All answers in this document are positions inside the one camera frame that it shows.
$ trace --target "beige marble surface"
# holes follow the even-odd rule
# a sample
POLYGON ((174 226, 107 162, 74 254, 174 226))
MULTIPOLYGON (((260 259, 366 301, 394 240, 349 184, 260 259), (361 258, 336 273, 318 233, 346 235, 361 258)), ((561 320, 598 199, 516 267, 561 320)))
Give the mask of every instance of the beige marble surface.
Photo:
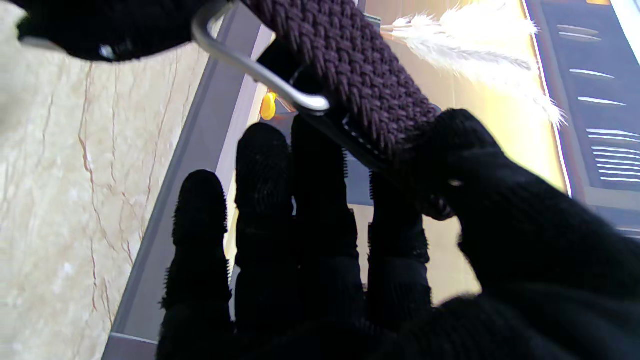
POLYGON ((21 47, 0 3, 2 359, 99 359, 208 59, 21 47))

